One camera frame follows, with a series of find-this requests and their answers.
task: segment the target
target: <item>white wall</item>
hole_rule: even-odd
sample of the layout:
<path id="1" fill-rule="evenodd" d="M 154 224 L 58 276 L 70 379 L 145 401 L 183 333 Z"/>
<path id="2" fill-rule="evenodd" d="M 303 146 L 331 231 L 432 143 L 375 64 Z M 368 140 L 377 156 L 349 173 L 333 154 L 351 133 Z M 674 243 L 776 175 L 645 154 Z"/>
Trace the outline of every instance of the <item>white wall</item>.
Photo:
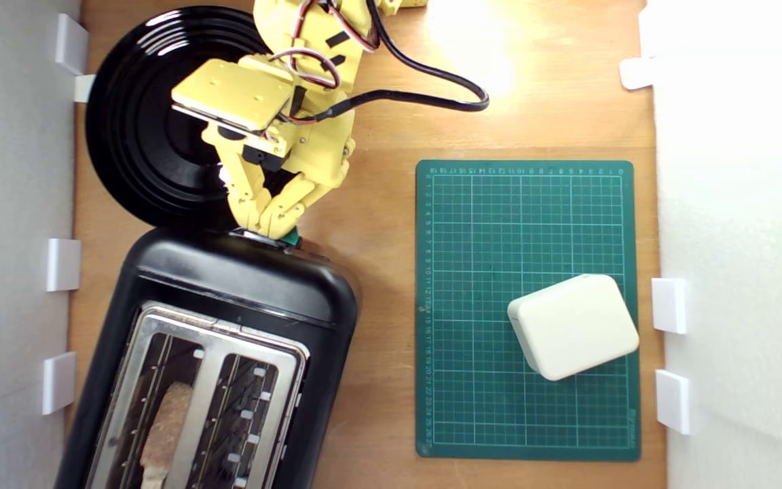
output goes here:
<path id="1" fill-rule="evenodd" d="M 782 487 L 782 2 L 650 4 L 662 272 L 690 285 L 669 487 Z"/>
<path id="2" fill-rule="evenodd" d="M 44 291 L 47 238 L 69 238 L 73 77 L 56 14 L 79 0 L 0 0 L 0 487 L 49 488 L 61 412 L 41 417 L 41 365 L 65 351 L 68 297 Z"/>

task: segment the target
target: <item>white box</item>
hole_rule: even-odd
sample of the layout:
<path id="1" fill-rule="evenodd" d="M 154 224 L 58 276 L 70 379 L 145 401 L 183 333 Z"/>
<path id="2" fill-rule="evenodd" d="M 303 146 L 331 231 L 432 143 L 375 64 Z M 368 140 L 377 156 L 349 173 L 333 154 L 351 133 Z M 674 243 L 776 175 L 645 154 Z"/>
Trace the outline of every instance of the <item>white box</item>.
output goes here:
<path id="1" fill-rule="evenodd" d="M 580 275 L 518 298 L 508 316 L 527 364 L 561 380 L 634 352 L 639 334 L 614 279 Z"/>

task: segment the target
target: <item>white bracket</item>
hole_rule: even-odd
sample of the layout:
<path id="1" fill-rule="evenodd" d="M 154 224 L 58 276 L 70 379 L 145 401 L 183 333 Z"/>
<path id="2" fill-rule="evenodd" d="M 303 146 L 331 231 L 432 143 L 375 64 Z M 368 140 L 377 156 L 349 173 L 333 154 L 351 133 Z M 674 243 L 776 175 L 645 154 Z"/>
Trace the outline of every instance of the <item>white bracket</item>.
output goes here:
<path id="1" fill-rule="evenodd" d="M 87 103 L 90 100 L 95 75 L 86 75 L 86 64 L 90 51 L 90 34 L 82 25 L 59 14 L 56 28 L 56 62 L 75 76 L 74 101 Z"/>
<path id="2" fill-rule="evenodd" d="M 80 75 L 74 78 L 74 101 L 87 103 L 90 101 L 92 84 L 96 81 L 95 75 Z"/>
<path id="3" fill-rule="evenodd" d="M 72 75 L 79 77 L 86 69 L 89 46 L 89 32 L 67 14 L 59 14 L 56 28 L 56 62 L 62 68 L 68 69 Z"/>
<path id="4" fill-rule="evenodd" d="M 679 278 L 652 278 L 654 328 L 686 334 L 686 282 Z"/>
<path id="5" fill-rule="evenodd" d="M 652 86 L 656 75 L 656 58 L 660 44 L 660 23 L 653 5 L 646 6 L 639 13 L 640 58 L 624 59 L 620 62 L 620 83 L 627 90 L 638 90 Z"/>
<path id="6" fill-rule="evenodd" d="M 690 381 L 658 369 L 657 420 L 682 435 L 690 434 Z"/>
<path id="7" fill-rule="evenodd" d="M 62 353 L 44 360 L 44 387 L 41 414 L 47 416 L 74 402 L 77 381 L 77 354 Z"/>
<path id="8" fill-rule="evenodd" d="M 74 291 L 80 287 L 81 243 L 77 239 L 47 242 L 47 291 Z"/>

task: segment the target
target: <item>toaster slot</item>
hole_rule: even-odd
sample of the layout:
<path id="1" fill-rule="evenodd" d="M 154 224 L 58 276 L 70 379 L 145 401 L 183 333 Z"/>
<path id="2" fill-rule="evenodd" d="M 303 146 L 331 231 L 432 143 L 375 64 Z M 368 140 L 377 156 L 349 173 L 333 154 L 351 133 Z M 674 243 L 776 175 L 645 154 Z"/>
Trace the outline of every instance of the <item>toaster slot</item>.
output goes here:
<path id="1" fill-rule="evenodd" d="M 174 383 L 191 386 L 195 382 L 201 358 L 199 344 L 162 333 L 150 338 L 146 358 L 125 416 L 122 435 L 118 439 L 109 440 L 109 443 L 115 443 L 117 451 L 107 489 L 141 486 L 141 454 L 162 397 Z"/>
<path id="2" fill-rule="evenodd" d="M 253 473 L 266 473 L 266 464 L 255 464 L 255 452 L 277 374 L 274 365 L 227 356 L 204 422 L 190 488 L 245 487 Z"/>

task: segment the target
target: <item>black cable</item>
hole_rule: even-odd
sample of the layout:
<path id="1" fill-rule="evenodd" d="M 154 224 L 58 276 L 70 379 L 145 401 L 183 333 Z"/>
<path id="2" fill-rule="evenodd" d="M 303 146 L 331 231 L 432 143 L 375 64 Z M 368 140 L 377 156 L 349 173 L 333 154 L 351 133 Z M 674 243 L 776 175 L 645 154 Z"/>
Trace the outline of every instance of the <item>black cable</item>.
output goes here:
<path id="1" fill-rule="evenodd" d="M 375 0 L 367 0 L 367 9 L 370 11 L 370 18 L 373 20 L 373 28 L 379 33 L 379 40 L 381 40 L 382 43 L 385 43 L 385 46 L 388 47 L 389 52 L 391 52 L 395 58 L 403 62 L 404 65 L 407 65 L 412 69 L 416 69 L 416 71 L 421 71 L 426 75 L 431 75 L 431 77 L 441 78 L 443 80 L 450 81 L 453 84 L 462 86 L 463 88 L 469 90 L 469 92 L 472 92 L 478 96 L 479 101 L 462 102 L 460 100 L 443 98 L 441 96 L 426 95 L 423 93 L 400 92 L 400 90 L 372 90 L 372 92 L 361 93 L 360 95 L 353 96 L 348 100 L 335 103 L 334 105 L 331 105 L 330 108 L 326 109 L 326 111 L 319 112 L 316 115 L 311 115 L 311 117 L 307 117 L 304 120 L 320 121 L 326 120 L 330 117 L 337 117 L 339 114 L 351 111 L 351 109 L 354 109 L 359 105 L 375 102 L 376 100 L 394 100 L 396 102 L 419 103 L 419 105 L 430 105 L 432 107 L 453 109 L 453 111 L 464 112 L 484 111 L 484 109 L 487 108 L 487 106 L 490 104 L 490 97 L 487 95 L 487 92 L 482 89 L 482 87 L 478 86 L 473 81 L 462 77 L 461 75 L 449 73 L 448 71 L 444 71 L 444 69 L 434 68 L 432 66 L 422 64 L 422 62 L 417 62 L 401 52 L 397 45 L 394 44 L 394 41 L 391 40 L 391 36 L 389 36 L 388 31 L 385 29 L 385 24 L 382 22 L 381 14 L 379 13 L 379 8 L 376 6 Z"/>

